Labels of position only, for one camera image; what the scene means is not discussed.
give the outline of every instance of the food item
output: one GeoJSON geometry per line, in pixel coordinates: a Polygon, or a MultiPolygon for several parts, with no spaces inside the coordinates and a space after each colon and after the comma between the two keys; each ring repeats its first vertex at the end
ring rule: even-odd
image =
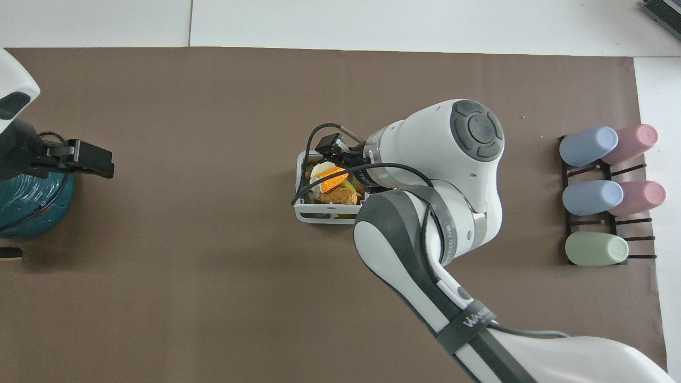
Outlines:
{"type": "Polygon", "coordinates": [[[312,177],[312,169],[315,168],[314,164],[309,164],[307,166],[307,169],[305,169],[305,179],[310,181],[310,177],[312,177]]]}
{"type": "Polygon", "coordinates": [[[353,177],[352,175],[348,178],[348,181],[355,187],[355,190],[358,192],[361,192],[364,190],[364,185],[360,182],[360,180],[357,179],[357,177],[353,177]]]}
{"type": "MultiPolygon", "coordinates": [[[[324,170],[321,173],[315,174],[314,177],[317,178],[317,179],[322,179],[322,178],[328,177],[328,176],[330,176],[334,173],[342,172],[343,170],[344,170],[343,168],[339,168],[338,166],[334,166],[333,168],[329,168],[327,170],[324,170]]],[[[326,192],[330,191],[334,187],[343,183],[343,181],[347,180],[347,177],[348,177],[348,174],[346,173],[346,174],[341,174],[338,177],[334,177],[332,179],[328,179],[328,180],[322,182],[321,183],[321,192],[326,193],[326,192]]]]}
{"type": "Polygon", "coordinates": [[[357,190],[355,190],[355,187],[347,179],[345,181],[343,181],[343,183],[341,183],[340,186],[347,187],[348,189],[352,190],[354,193],[357,192],[357,190]]]}
{"type": "Polygon", "coordinates": [[[338,186],[328,193],[322,193],[319,195],[319,200],[323,203],[334,203],[334,204],[357,204],[357,192],[353,189],[348,189],[347,187],[338,186]]]}
{"type": "MultiPolygon", "coordinates": [[[[319,177],[315,177],[314,174],[319,174],[319,173],[321,173],[325,170],[329,170],[329,169],[331,169],[335,166],[336,165],[333,164],[332,162],[320,162],[320,163],[314,165],[314,167],[312,167],[312,170],[310,171],[310,174],[311,174],[311,176],[309,177],[310,183],[314,183],[316,180],[319,179],[319,177]]],[[[319,195],[321,194],[320,185],[314,186],[311,191],[312,191],[312,199],[318,200],[319,195]]]]}

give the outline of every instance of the teal bucket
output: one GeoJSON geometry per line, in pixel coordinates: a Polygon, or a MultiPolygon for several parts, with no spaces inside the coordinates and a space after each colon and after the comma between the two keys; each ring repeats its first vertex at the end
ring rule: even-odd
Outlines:
{"type": "Polygon", "coordinates": [[[74,178],[20,175],[0,181],[0,238],[33,238],[64,218],[74,197],[74,178]]]}

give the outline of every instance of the basket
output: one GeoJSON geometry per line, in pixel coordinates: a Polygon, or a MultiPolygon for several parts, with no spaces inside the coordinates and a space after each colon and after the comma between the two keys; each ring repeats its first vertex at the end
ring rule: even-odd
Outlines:
{"type": "MultiPolygon", "coordinates": [[[[305,152],[298,155],[296,162],[296,190],[300,183],[300,174],[304,172],[302,168],[302,161],[305,157],[305,152]]],[[[310,151],[308,162],[310,164],[318,164],[323,160],[323,157],[316,151],[310,151]]],[[[346,204],[314,204],[306,203],[304,198],[299,198],[294,204],[296,210],[296,218],[308,224],[335,224],[335,225],[352,225],[355,223],[355,217],[360,212],[364,200],[369,197],[368,193],[364,193],[364,199],[360,200],[359,205],[346,204]],[[338,217],[339,215],[351,215],[351,217],[338,217]]]]}

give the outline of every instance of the brown tabletop surface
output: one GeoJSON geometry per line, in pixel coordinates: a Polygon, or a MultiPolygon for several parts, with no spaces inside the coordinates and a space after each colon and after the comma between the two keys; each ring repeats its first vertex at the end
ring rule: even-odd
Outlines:
{"type": "Polygon", "coordinates": [[[355,252],[298,221],[320,123],[367,137],[475,99],[501,120],[499,235],[447,267],[502,324],[665,366],[654,260],[569,266],[558,137],[639,123],[633,60],[254,48],[12,49],[37,131],[111,150],[65,219],[0,262],[0,382],[464,382],[355,252]]]}

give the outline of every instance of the orange slice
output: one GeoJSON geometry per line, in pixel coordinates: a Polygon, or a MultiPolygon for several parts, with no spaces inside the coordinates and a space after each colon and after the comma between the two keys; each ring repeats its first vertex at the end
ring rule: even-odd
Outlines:
{"type": "MultiPolygon", "coordinates": [[[[337,172],[342,172],[344,170],[345,169],[343,169],[343,168],[339,168],[338,166],[334,166],[331,169],[327,169],[327,170],[324,170],[321,173],[315,174],[315,177],[324,178],[324,177],[330,176],[331,174],[334,174],[334,173],[337,173],[337,172]]],[[[341,174],[338,177],[334,177],[332,179],[328,179],[328,180],[322,182],[321,183],[321,192],[326,193],[329,190],[333,189],[334,187],[340,185],[341,183],[343,183],[343,181],[345,181],[347,179],[348,175],[349,174],[347,174],[347,173],[341,174]]]]}

